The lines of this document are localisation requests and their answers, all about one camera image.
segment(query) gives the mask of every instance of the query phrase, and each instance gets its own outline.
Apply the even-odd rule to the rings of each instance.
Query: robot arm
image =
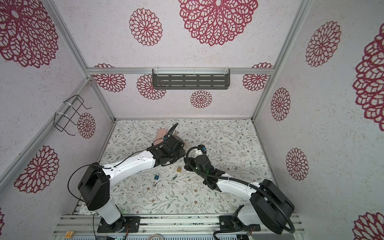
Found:
[[[110,199],[110,186],[134,173],[168,162],[172,164],[182,158],[185,155],[184,142],[179,137],[172,136],[172,129],[175,126],[171,128],[171,133],[168,132],[164,137],[162,143],[151,146],[137,155],[104,166],[97,162],[88,166],[78,189],[88,209],[102,216],[101,224],[107,225],[110,232],[126,231],[126,220]],[[244,181],[234,181],[236,179],[229,174],[211,165],[203,145],[195,148],[197,149],[191,152],[191,157],[184,158],[186,170],[196,172],[204,178],[203,183],[212,190],[235,194],[251,202],[252,206],[241,205],[232,216],[231,222],[235,228],[264,224],[273,232],[282,233],[287,218],[289,220],[295,207],[271,181],[265,179],[262,183],[254,182],[248,185]],[[251,186],[261,189],[270,199]]]
[[[162,143],[151,146],[123,161],[104,166],[95,162],[88,166],[78,185],[78,189],[88,210],[96,211],[101,215],[101,223],[109,225],[111,232],[125,231],[126,220],[110,199],[110,187],[134,173],[167,162],[172,164],[182,158],[185,155],[184,142],[181,138],[171,134],[168,133]]]

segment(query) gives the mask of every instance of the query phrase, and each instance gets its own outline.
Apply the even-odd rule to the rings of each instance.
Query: cable tie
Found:
[[[61,114],[61,115],[64,115],[64,116],[68,117],[68,115],[64,114],[64,113],[56,113],[56,114]]]

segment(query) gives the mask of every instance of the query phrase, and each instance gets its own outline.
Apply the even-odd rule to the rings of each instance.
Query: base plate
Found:
[[[139,230],[139,225],[140,225],[140,219],[141,217],[125,217],[126,222],[129,225],[129,231],[135,233]],[[112,233],[113,230],[108,225],[105,220],[102,218],[99,224],[99,227],[97,229],[98,233]],[[127,232],[127,227],[124,227],[120,232]]]
[[[232,231],[238,229],[233,223],[232,223],[232,216],[219,216],[219,222],[220,222],[220,230],[222,231]],[[257,224],[254,228],[252,227],[253,232],[260,231],[260,225]],[[248,228],[244,230],[245,232],[251,231],[251,228]]]

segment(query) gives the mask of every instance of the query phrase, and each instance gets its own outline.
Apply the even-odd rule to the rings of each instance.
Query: floral patterned floor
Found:
[[[251,120],[119,121],[101,163],[120,161],[145,149],[159,128],[170,129],[176,122],[176,134],[185,141],[185,149],[204,144],[214,167],[248,181],[274,181]],[[112,186],[111,197],[123,214],[231,214],[239,205],[249,204],[232,194],[210,190],[200,176],[183,167],[180,159],[134,174]],[[85,204],[79,212],[92,213]]]

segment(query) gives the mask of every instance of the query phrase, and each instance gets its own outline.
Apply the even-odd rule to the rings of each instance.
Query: red flower pattern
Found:
[[[208,107],[212,102],[212,95],[204,90],[198,90],[191,95],[191,103],[197,108]]]
[[[355,70],[356,104],[364,109],[366,119],[372,119],[384,131],[384,24],[375,39],[364,48],[362,61]]]
[[[1,230],[3,230],[4,225],[5,225],[4,214],[1,212],[1,208],[0,208],[0,236],[1,236]]]
[[[304,180],[307,177],[309,166],[307,157],[297,148],[291,149],[285,160],[289,174],[296,180]]]
[[[39,0],[2,0],[0,52],[23,67],[49,65],[56,58],[58,35]]]
[[[253,68],[272,68],[270,63],[259,63],[254,65]],[[246,89],[257,91],[263,89],[267,82],[269,75],[267,74],[246,74],[243,77],[243,85]]]
[[[90,113],[83,113],[77,121],[77,129],[83,138],[90,138],[95,133],[95,119]]]
[[[290,95],[285,88],[279,88],[273,94],[271,101],[271,113],[276,121],[286,118],[291,107]]]
[[[156,90],[152,85],[152,75],[146,74],[140,76],[137,80],[137,89],[140,94],[148,99],[160,99],[166,94],[166,90]]]
[[[114,68],[109,64],[98,64],[96,68]],[[98,85],[110,92],[120,92],[125,88],[125,78],[123,74],[94,74],[93,77]]]
[[[323,65],[336,51],[340,42],[340,25],[337,22],[327,22],[315,31],[308,43],[306,58],[312,67]]]
[[[157,44],[163,35],[159,19],[153,12],[144,8],[133,12],[129,28],[133,37],[144,46]]]
[[[233,41],[252,21],[257,0],[179,0],[184,28],[200,43]]]
[[[37,193],[55,179],[58,168],[57,153],[50,146],[43,146],[13,185],[21,192]]]
[[[371,214],[366,212],[354,221],[354,240],[383,240],[384,239],[384,216],[377,212]]]

